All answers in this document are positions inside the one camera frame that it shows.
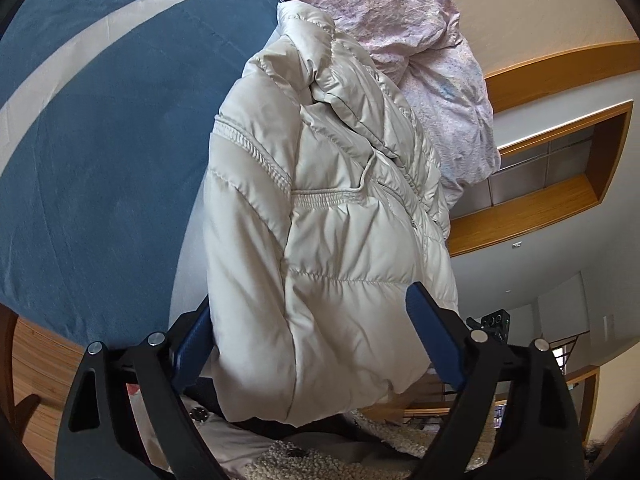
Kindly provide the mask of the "blue white striped bedsheet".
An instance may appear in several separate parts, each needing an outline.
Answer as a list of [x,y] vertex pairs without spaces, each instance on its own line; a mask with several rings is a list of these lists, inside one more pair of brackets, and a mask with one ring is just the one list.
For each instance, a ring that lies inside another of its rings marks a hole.
[[198,307],[209,133],[277,5],[24,0],[1,39],[5,306],[112,347]]

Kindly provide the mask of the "pink floral duvet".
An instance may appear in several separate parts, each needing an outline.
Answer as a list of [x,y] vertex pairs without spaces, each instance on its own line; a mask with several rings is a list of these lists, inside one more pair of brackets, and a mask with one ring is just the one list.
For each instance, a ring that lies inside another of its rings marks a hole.
[[397,84],[432,136],[448,206],[500,166],[485,77],[454,0],[299,0],[326,11]]

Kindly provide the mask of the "beige puffer jacket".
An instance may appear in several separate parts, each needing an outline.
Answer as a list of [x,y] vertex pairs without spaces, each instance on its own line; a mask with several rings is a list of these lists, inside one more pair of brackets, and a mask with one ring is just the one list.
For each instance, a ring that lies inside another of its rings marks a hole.
[[430,359],[406,308],[458,305],[439,161],[332,18],[278,7],[209,139],[204,244],[226,419],[302,426],[403,392]]

